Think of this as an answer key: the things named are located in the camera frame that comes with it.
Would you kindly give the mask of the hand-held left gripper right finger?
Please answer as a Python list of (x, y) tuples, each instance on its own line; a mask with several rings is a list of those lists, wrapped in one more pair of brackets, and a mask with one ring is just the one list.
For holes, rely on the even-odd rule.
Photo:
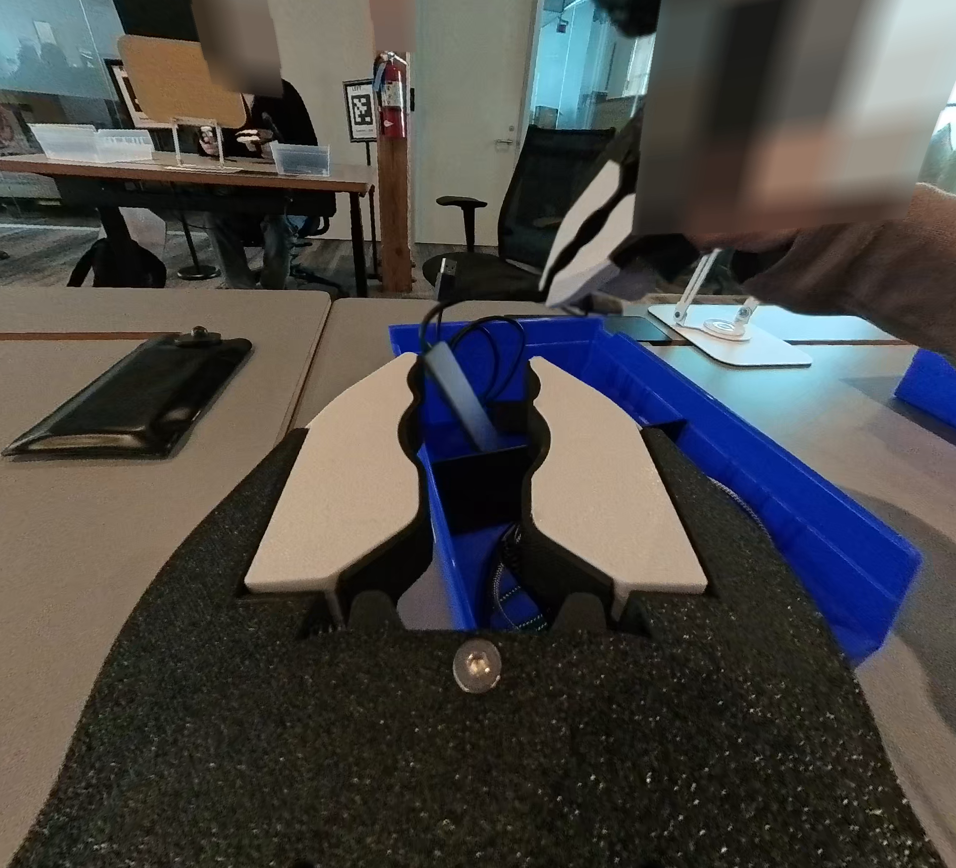
[(550, 618), (589, 594), (617, 620), (636, 593), (701, 596), (708, 579), (639, 423), (543, 357), (528, 364), (523, 583)]

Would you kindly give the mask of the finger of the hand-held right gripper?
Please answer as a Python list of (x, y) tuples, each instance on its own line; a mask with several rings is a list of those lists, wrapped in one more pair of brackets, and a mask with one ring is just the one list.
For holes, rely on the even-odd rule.
[(561, 222), (539, 281), (549, 308), (571, 305), (614, 276), (612, 255), (631, 236), (635, 200), (611, 201), (592, 207), (579, 200)]
[(636, 160), (607, 160), (562, 219), (556, 234), (556, 260), (571, 260), (595, 240), (614, 208), (634, 193), (636, 184)]

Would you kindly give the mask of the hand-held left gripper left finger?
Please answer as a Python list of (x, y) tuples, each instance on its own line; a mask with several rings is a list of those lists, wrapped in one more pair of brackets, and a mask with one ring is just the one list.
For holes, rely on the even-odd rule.
[(423, 402), (421, 360), (405, 352), (307, 424), (243, 576), (249, 599), (317, 599), (340, 625), (356, 605), (398, 608), (434, 551)]

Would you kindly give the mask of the grey usb hub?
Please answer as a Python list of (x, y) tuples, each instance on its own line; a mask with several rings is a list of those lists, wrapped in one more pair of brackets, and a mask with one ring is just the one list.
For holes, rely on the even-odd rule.
[[(425, 313), (418, 330), (420, 357), (423, 360), (424, 370), (440, 389), (449, 409), (459, 420), (474, 447), (481, 453), (493, 453), (502, 449), (504, 444), (484, 404), (507, 388), (522, 360), (524, 348), (527, 346), (527, 337), (519, 321), (511, 316), (494, 314), (468, 324), (450, 342), (442, 340), (440, 331), (445, 309), (462, 301), (452, 294), (456, 282), (457, 261), (451, 257), (440, 258), (434, 282), (435, 305)], [(508, 325), (515, 329), (519, 336), (519, 349), (515, 360), (501, 382), (497, 382), (500, 360), (497, 345), (485, 328), (491, 323)], [(492, 351), (492, 378), (484, 391), (484, 396), (474, 391), (454, 355), (454, 348), (472, 332), (483, 333)]]

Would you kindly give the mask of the blue plastic bin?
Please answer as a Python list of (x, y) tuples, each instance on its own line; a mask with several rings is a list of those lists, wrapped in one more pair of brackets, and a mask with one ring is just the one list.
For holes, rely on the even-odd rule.
[(894, 397), (955, 429), (955, 367), (943, 355), (917, 349)]
[[(769, 532), (777, 551), (817, 604), (836, 641), (854, 666), (885, 642), (922, 557), (905, 539), (794, 455), (739, 418), (723, 403), (679, 374), (663, 359), (623, 335), (610, 335), (593, 317), (518, 319), (527, 346), (508, 386), (485, 404), (523, 401), (523, 370), (543, 357), (608, 396), (642, 427), (662, 428), (696, 468), (739, 498)], [(442, 322), (450, 342), (469, 323)], [(389, 329), (396, 356), (420, 350), (420, 325)], [(486, 325), (499, 354), (497, 382), (519, 349), (515, 329)], [(480, 396), (492, 378), (492, 351), (481, 332), (454, 348)], [(426, 383), (422, 429), (456, 421), (440, 391)], [(492, 613), (489, 583), (495, 545), (504, 524), (454, 536), (448, 529), (426, 446), (437, 566), (448, 593), (451, 624), (460, 630), (508, 628)]]

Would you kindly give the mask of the black office chair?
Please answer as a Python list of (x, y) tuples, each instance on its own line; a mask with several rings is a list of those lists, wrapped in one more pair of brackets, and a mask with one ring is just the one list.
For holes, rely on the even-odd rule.
[(437, 198), (437, 205), (462, 213), (466, 250), (424, 261), (424, 280), (438, 286), (441, 266), (454, 273), (442, 292), (461, 300), (539, 301), (538, 280), (557, 229), (588, 181), (589, 173), (615, 129), (550, 130), (530, 126), (497, 219), (496, 255), (475, 249), (475, 215), (487, 202), (461, 195)]

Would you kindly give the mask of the black desk pad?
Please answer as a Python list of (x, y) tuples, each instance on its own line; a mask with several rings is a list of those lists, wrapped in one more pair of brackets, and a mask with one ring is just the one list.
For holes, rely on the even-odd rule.
[(665, 333), (651, 317), (608, 315), (603, 318), (604, 331), (610, 335), (623, 335), (636, 343), (650, 346), (670, 346), (674, 336)]

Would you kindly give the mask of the small black box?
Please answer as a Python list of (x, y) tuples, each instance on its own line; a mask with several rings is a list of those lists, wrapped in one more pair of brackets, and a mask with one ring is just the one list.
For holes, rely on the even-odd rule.
[(515, 523), (522, 481), (532, 465), (527, 410), (520, 400), (491, 405), (496, 450), (479, 451), (456, 421), (425, 429), (424, 442), (450, 533)]

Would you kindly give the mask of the white door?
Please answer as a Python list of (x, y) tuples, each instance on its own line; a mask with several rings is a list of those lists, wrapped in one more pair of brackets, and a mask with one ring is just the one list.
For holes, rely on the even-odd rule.
[(484, 201), (475, 243), (497, 243), (501, 205), (527, 128), (539, 0), (415, 0), (413, 232), (434, 252), (463, 249), (457, 206)]

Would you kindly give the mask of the black leather pouch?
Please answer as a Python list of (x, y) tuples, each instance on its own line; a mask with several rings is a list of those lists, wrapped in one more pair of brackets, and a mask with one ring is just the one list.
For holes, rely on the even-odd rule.
[(202, 326), (153, 336), (11, 441), (2, 455), (36, 460), (170, 457), (253, 351)]

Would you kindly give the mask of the printed tag sign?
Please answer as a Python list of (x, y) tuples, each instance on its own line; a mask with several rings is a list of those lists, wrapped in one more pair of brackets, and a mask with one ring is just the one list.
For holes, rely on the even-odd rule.
[(342, 83), (349, 140), (364, 145), (367, 166), (372, 165), (372, 145), (377, 141), (376, 93), (372, 78)]

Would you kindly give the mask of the clear plastic container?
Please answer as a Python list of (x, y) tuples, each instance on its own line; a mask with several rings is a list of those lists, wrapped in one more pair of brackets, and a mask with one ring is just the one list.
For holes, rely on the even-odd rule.
[(35, 122), (29, 128), (42, 153), (50, 159), (117, 163), (151, 160), (155, 151), (147, 130)]
[(284, 177), (328, 177), (331, 173), (328, 145), (273, 141), (269, 152), (276, 172)]

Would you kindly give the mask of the black backpack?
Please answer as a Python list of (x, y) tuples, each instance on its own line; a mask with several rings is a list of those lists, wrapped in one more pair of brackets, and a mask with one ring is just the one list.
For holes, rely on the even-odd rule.
[(80, 288), (89, 275), (95, 288), (165, 288), (167, 280), (165, 264), (154, 253), (136, 241), (118, 248), (106, 238), (82, 254), (67, 286)]

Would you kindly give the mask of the brown cardboard board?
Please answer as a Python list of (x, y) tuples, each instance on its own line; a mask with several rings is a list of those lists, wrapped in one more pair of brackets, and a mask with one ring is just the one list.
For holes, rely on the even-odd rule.
[(161, 125), (219, 125), (239, 129), (246, 121), (243, 97), (216, 83), (198, 42), (124, 35), (120, 60), (138, 104)]

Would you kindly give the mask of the wooden post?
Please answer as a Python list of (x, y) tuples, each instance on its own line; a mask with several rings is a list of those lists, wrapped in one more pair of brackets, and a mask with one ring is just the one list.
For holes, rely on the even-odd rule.
[(380, 276), (384, 291), (411, 293), (409, 247), (409, 155), (404, 137), (381, 137), (377, 143), (377, 193), (380, 219)]

